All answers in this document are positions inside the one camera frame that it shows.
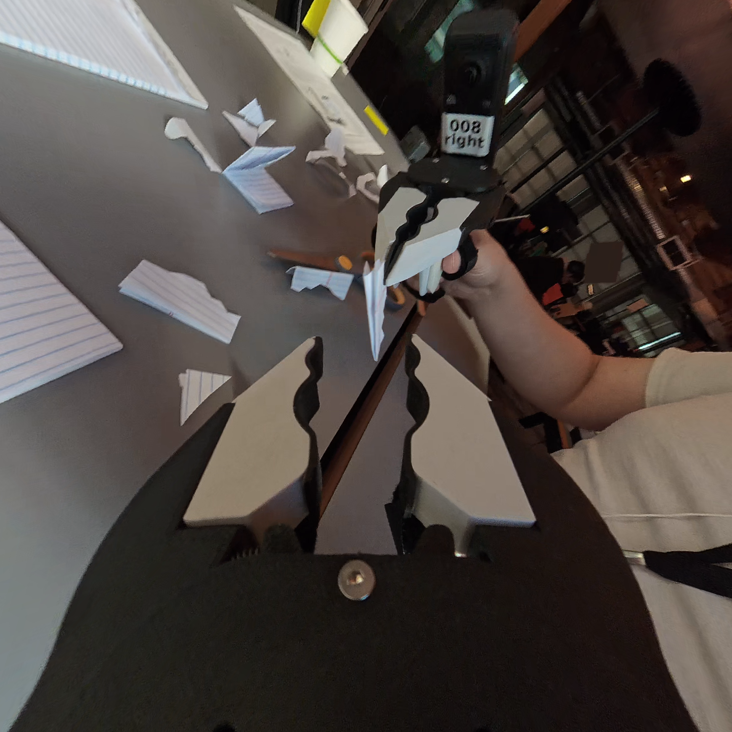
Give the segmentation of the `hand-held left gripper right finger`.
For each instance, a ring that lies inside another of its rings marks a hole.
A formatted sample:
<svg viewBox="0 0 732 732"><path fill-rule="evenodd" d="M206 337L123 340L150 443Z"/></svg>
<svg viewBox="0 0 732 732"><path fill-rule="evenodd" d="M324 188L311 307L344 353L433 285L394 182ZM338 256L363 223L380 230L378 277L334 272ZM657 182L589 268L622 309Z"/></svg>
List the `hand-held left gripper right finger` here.
<svg viewBox="0 0 732 732"><path fill-rule="evenodd" d="M450 531L457 555L478 552L479 528L533 528L535 513L488 396L416 335L404 365L413 424L386 505L397 554L414 552L430 526Z"/></svg>

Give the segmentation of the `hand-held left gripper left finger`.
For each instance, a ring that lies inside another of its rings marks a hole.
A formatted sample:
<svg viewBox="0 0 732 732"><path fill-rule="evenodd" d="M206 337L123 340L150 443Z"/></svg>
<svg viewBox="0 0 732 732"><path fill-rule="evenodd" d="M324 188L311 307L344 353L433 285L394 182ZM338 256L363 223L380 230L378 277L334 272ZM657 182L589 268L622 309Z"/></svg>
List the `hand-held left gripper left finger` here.
<svg viewBox="0 0 732 732"><path fill-rule="evenodd" d="M185 526L244 526L262 544L270 527L285 525L313 549L321 467L310 423L323 355L323 340L310 337L233 400Z"/></svg>

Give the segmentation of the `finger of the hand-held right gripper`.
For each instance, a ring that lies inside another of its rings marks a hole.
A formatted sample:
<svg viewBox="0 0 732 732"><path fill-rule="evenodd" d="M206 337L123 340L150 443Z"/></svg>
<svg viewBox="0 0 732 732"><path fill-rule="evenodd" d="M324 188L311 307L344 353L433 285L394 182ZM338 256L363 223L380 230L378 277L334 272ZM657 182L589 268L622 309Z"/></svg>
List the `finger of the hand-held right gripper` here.
<svg viewBox="0 0 732 732"><path fill-rule="evenodd" d="M439 202L436 215L420 225L410 239L397 247L396 258L384 267L384 283L393 286L430 268L457 250L464 221L479 202L452 197Z"/></svg>
<svg viewBox="0 0 732 732"><path fill-rule="evenodd" d="M400 227L408 223L408 213L425 203L426 194L418 188L399 187L380 210L376 224L374 259L387 263L389 250Z"/></svg>

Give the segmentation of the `grey orange scissors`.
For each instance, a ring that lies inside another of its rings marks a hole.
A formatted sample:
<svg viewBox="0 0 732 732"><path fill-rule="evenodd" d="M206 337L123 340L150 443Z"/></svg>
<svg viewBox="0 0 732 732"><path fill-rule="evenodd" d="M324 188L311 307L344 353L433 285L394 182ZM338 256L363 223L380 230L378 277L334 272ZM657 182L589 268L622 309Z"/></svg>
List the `grey orange scissors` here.
<svg viewBox="0 0 732 732"><path fill-rule="evenodd" d="M354 282L362 285L364 265L370 267L374 264L374 252L366 250L361 252L356 260L352 260L345 254L318 254L313 252L299 252L295 250L270 249L267 255L287 265L288 269L293 266L306 266L310 268L340 271L354 275Z"/></svg>

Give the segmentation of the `narrow lined paper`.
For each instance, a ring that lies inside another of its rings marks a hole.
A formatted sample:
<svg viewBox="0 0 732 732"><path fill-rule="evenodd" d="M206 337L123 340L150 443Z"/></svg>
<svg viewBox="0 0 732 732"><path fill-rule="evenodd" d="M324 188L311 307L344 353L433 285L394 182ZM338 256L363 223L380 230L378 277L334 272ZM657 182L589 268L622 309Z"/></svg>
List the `narrow lined paper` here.
<svg viewBox="0 0 732 732"><path fill-rule="evenodd" d="M371 353L374 361L379 361L380 349L384 339L384 310L387 300L384 263L380 259L375 259L373 267L369 267L366 263L361 281L367 307Z"/></svg>

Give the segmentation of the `person's right forearm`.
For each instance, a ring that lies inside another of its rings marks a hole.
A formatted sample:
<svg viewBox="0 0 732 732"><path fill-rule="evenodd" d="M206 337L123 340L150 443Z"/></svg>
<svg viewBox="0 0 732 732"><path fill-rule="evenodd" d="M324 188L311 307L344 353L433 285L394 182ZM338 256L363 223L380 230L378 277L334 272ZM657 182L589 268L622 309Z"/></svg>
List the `person's right forearm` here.
<svg viewBox="0 0 732 732"><path fill-rule="evenodd" d="M645 408L652 360L593 353L516 284L466 301L499 371L539 411L600 431Z"/></svg>

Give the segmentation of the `grey desk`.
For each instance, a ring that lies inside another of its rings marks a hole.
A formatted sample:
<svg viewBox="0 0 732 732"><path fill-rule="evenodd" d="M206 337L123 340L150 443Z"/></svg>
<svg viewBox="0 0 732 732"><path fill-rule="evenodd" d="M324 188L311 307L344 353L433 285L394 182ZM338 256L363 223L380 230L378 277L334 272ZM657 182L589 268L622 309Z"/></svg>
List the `grey desk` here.
<svg viewBox="0 0 732 732"><path fill-rule="evenodd" d="M324 341L324 453L374 368L360 288L291 291L270 249L358 258L376 206L324 164L327 130L234 2L138 2L209 107L2 47L2 221L123 349L2 404L2 728L46 664L96 549L138 489L206 419L308 337ZM256 146L295 146L268 173L294 205L259 215L222 170L249 147L222 111L257 98L276 124ZM201 281L241 318L226 345L120 293L142 260ZM231 377L179 424L178 374Z"/></svg>

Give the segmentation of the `person's right hand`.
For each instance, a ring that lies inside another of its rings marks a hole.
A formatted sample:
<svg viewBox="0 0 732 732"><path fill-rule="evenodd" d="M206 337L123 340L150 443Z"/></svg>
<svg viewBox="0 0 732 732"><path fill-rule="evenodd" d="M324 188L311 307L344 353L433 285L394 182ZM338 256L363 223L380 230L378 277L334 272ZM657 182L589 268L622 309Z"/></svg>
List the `person's right hand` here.
<svg viewBox="0 0 732 732"><path fill-rule="evenodd" d="M513 270L506 250L486 230L475 230L469 235L477 252L473 268L460 278L448 279L462 266L460 251L456 250L442 261L441 288L446 294L467 305L479 305L490 295L499 291L499 286Z"/></svg>

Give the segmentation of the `lined paper strip scrap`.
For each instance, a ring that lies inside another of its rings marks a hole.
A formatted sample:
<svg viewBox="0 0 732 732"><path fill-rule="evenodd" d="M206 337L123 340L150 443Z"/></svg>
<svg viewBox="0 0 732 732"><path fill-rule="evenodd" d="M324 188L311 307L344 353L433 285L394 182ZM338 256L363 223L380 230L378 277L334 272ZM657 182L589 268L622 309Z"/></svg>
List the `lined paper strip scrap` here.
<svg viewBox="0 0 732 732"><path fill-rule="evenodd" d="M377 174L373 172L362 174L356 178L355 182L348 178L342 170L337 171L337 176L345 184L348 198L360 194L374 204L379 202L380 179Z"/></svg>

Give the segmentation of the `small grey box yellow label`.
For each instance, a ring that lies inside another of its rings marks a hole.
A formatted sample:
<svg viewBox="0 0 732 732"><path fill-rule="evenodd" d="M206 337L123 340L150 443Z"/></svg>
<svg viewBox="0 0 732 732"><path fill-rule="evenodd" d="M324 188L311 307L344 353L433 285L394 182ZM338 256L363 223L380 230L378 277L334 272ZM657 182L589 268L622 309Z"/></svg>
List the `small grey box yellow label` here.
<svg viewBox="0 0 732 732"><path fill-rule="evenodd" d="M432 149L426 134L416 125L400 139L400 148L406 160L411 164L425 159Z"/></svg>

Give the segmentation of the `folded lined paper booklet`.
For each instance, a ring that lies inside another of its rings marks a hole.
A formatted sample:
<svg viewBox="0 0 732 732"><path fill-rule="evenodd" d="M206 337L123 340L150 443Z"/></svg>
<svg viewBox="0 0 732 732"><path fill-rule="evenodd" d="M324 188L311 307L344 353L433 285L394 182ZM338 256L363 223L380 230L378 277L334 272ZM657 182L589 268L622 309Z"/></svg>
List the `folded lined paper booklet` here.
<svg viewBox="0 0 732 732"><path fill-rule="evenodd" d="M221 175L259 215L294 205L268 168L295 151L295 146L253 146L228 165Z"/></svg>

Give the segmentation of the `white paper cup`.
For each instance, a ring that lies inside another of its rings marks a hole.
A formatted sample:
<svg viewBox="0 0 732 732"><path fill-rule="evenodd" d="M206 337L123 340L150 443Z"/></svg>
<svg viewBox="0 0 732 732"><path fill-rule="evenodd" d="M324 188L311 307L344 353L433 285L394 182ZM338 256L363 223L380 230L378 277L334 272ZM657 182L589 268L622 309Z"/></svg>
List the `white paper cup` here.
<svg viewBox="0 0 732 732"><path fill-rule="evenodd" d="M368 32L368 25L351 1L331 1L310 55L328 78L344 63Z"/></svg>

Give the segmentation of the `printed instruction sheet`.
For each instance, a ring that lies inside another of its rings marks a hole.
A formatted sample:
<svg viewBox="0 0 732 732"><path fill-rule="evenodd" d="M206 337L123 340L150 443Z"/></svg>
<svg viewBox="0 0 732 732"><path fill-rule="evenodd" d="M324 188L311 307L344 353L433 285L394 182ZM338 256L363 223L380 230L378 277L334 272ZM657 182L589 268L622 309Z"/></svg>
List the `printed instruction sheet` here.
<svg viewBox="0 0 732 732"><path fill-rule="evenodd" d="M342 129L347 150L364 156L384 154L380 143L294 32L274 19L237 5L233 8L329 128Z"/></svg>

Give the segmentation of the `black disc-topped pole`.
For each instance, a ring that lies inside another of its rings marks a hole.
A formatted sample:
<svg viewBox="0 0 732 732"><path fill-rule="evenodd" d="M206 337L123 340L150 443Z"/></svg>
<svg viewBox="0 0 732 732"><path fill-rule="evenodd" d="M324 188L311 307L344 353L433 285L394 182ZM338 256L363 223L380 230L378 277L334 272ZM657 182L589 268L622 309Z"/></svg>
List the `black disc-topped pole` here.
<svg viewBox="0 0 732 732"><path fill-rule="evenodd" d="M647 126L674 138L697 133L699 101L671 63L652 61L629 91L639 111L629 122L612 117L603 122L591 98L573 92L562 74L527 83L511 100L499 129L496 168L508 194L524 209L534 208L597 166L615 164Z"/></svg>

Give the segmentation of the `lined paper pad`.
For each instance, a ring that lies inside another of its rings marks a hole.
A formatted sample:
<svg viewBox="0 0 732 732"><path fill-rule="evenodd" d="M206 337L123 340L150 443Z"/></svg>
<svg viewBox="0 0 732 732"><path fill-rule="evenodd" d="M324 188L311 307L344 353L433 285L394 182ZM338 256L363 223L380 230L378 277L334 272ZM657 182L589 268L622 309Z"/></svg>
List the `lined paper pad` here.
<svg viewBox="0 0 732 732"><path fill-rule="evenodd" d="M122 343L1 224L1 402L121 351Z"/></svg>

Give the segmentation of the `white lined legal pad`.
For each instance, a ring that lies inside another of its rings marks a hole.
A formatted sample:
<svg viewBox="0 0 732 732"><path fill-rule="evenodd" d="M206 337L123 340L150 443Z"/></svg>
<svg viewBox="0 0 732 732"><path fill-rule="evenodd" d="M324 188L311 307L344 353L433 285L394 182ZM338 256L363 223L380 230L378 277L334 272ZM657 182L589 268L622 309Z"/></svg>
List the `white lined legal pad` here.
<svg viewBox="0 0 732 732"><path fill-rule="evenodd" d="M132 1L2 1L1 43L206 110L208 102Z"/></svg>

